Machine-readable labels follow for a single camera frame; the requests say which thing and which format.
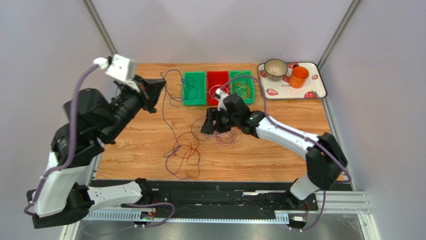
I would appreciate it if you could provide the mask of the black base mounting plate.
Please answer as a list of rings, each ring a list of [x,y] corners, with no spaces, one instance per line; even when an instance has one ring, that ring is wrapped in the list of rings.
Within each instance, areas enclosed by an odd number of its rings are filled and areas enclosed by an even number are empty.
[[[324,198],[318,193],[291,203],[289,182],[148,180],[142,185],[150,191],[135,203],[131,200],[108,203],[102,196],[102,208],[151,208],[159,203],[156,207],[159,218],[171,215],[173,219],[224,221],[272,220],[277,211],[325,211]]]

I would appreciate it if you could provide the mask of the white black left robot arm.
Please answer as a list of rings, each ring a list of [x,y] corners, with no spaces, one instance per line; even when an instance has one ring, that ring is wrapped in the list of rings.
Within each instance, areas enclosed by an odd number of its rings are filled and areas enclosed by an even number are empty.
[[[78,182],[104,145],[116,138],[141,110],[154,114],[164,79],[135,76],[136,89],[118,84],[119,95],[106,100],[94,88],[79,90],[63,106],[69,122],[59,128],[51,142],[48,166],[37,189],[27,192],[35,229],[76,223],[93,211],[130,204],[147,205],[153,190],[144,178],[122,185],[92,188]]]

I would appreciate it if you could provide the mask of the aluminium frame rail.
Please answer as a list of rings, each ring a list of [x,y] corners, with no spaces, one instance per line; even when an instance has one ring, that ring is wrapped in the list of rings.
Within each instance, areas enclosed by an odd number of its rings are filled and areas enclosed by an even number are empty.
[[[65,226],[62,240],[377,240],[372,210],[363,191],[317,193],[304,230],[289,220],[302,211],[278,210],[270,219],[172,218],[153,228],[139,228],[142,209],[110,207]]]

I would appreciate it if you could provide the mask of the aluminium corner post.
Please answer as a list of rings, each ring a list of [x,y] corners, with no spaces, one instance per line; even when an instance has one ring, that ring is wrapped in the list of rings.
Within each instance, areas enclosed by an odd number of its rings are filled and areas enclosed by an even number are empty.
[[[114,57],[114,55],[118,54],[117,48],[114,45],[113,40],[110,34],[108,33],[108,30],[106,29],[94,2],[92,0],[82,0],[82,3],[86,8],[89,17],[91,18],[95,28],[97,29],[109,54],[112,56],[111,65],[109,68],[117,72],[118,69],[121,69],[123,66],[119,66],[120,62],[116,61],[116,58]]]
[[[352,0],[349,7],[347,8],[345,14],[343,15],[341,21],[339,22],[334,34],[332,35],[327,47],[325,48],[317,66],[320,70],[322,70],[325,65],[327,64],[327,61],[331,57],[334,49],[338,45],[341,37],[344,35],[347,27],[351,23],[353,17],[357,13],[360,5],[362,4],[363,0]]]

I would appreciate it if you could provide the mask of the green plastic bin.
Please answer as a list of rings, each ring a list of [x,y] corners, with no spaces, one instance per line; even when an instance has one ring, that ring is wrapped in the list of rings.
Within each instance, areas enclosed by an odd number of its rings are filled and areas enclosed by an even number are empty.
[[[231,93],[238,94],[245,104],[251,105],[255,102],[255,87],[253,79],[250,77],[241,77],[241,76],[251,76],[252,72],[250,70],[230,70],[229,78],[233,80],[230,83]]]
[[[184,106],[207,104],[207,73],[205,71],[184,72],[182,97]]]

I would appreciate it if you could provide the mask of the red plastic bin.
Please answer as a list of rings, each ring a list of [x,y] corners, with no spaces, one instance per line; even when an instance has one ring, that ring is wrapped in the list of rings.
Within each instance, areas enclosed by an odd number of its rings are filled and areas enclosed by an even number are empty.
[[[228,71],[207,71],[206,72],[206,96],[207,105],[216,106],[218,101],[214,98],[217,89],[220,89],[229,80]]]

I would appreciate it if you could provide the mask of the right aluminium corner post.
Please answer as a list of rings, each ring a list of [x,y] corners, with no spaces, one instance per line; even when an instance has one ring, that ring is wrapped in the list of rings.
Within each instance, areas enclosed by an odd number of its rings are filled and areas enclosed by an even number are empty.
[[[339,22],[334,34],[332,35],[327,47],[325,48],[317,66],[320,70],[322,70],[325,65],[327,64],[327,61],[331,57],[334,49],[338,45],[341,37],[344,35],[347,27],[351,23],[353,17],[357,13],[360,5],[362,4],[363,0],[352,0],[349,7],[347,8],[345,14],[343,15],[341,21]]]

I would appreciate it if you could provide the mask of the beige ceramic bowl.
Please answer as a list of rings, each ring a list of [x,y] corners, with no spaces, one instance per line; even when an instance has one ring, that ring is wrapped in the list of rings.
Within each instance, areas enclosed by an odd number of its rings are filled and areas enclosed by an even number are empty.
[[[288,73],[288,65],[283,60],[274,58],[264,63],[266,78],[271,81],[281,80]]]

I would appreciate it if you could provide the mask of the right green plastic bin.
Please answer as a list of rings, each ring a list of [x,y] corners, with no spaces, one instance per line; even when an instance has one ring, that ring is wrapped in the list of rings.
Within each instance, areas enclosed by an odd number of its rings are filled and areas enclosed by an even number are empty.
[[[250,70],[230,70],[229,78],[233,80],[230,83],[231,93],[238,94],[245,104],[251,105],[255,102],[255,87],[253,79],[250,77],[241,77],[241,76],[251,76],[252,72]]]

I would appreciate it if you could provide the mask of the left green plastic bin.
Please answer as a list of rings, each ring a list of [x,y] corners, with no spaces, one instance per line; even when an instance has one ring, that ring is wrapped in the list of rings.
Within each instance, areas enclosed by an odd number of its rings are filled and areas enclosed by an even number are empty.
[[[207,104],[207,73],[205,71],[184,72],[182,97],[184,106]]]

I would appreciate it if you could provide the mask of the left aluminium corner post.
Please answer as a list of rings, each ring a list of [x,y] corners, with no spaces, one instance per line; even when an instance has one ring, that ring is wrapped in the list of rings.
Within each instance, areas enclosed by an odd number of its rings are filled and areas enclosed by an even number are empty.
[[[118,69],[121,69],[123,66],[119,66],[120,62],[116,61],[116,58],[114,57],[114,55],[118,54],[117,48],[114,45],[113,40],[110,34],[108,33],[108,30],[106,29],[94,2],[92,0],[82,0],[82,3],[86,8],[89,17],[91,18],[95,28],[97,29],[109,54],[112,56],[111,65],[109,68],[117,72]]]

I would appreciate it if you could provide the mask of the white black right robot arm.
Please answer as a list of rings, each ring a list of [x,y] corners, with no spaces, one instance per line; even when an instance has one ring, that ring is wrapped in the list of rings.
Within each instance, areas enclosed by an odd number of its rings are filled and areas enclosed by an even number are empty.
[[[316,135],[287,126],[266,112],[250,110],[237,94],[219,91],[215,98],[218,106],[207,109],[201,133],[213,135],[238,128],[245,135],[276,143],[305,160],[307,173],[286,191],[289,204],[299,204],[318,190],[330,190],[346,170],[348,161],[332,134]]]

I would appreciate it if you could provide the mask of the orange plastic cup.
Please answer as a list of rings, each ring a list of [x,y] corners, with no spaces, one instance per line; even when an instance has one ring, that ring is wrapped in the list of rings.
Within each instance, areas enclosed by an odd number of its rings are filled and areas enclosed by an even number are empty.
[[[295,66],[289,79],[290,86],[296,89],[303,87],[309,75],[310,73],[307,68],[299,65]]]

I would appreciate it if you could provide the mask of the strawberry pattern tray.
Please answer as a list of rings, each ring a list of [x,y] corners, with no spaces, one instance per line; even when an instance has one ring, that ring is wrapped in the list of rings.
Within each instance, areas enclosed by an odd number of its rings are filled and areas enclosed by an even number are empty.
[[[309,76],[301,88],[294,88],[289,84],[294,65],[304,67],[309,72]],[[287,74],[279,80],[267,78],[263,63],[257,66],[257,71],[259,80],[264,88],[263,95],[268,100],[323,99],[328,94],[319,69],[313,62],[289,63]]]

